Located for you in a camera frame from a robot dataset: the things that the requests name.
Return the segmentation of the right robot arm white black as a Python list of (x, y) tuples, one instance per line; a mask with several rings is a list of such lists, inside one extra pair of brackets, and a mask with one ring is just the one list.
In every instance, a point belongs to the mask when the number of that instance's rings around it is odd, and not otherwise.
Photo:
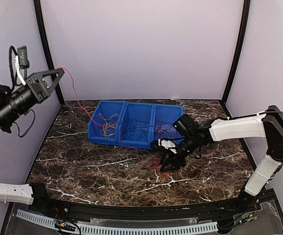
[(183, 114), (173, 123), (173, 127), (181, 135), (179, 144), (176, 143), (177, 139), (169, 138), (151, 142), (153, 150), (165, 153), (160, 160), (162, 172), (181, 169), (186, 165), (186, 157), (204, 145), (230, 139), (266, 139), (265, 156), (234, 202), (238, 212), (245, 212), (253, 205), (253, 198), (283, 165), (283, 112), (275, 105), (256, 114), (219, 117), (201, 123)]

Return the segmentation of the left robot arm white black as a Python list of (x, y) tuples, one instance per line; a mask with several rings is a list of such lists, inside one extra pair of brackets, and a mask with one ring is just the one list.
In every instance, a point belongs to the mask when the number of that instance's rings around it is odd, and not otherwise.
[[(33, 73), (14, 92), (10, 87), (0, 84), (0, 131), (11, 133), (12, 124), (20, 116), (51, 96), (64, 73), (62, 68)], [(43, 213), (50, 213), (54, 209), (54, 203), (48, 199), (45, 186), (41, 183), (0, 183), (0, 201), (26, 205), (34, 202)]]

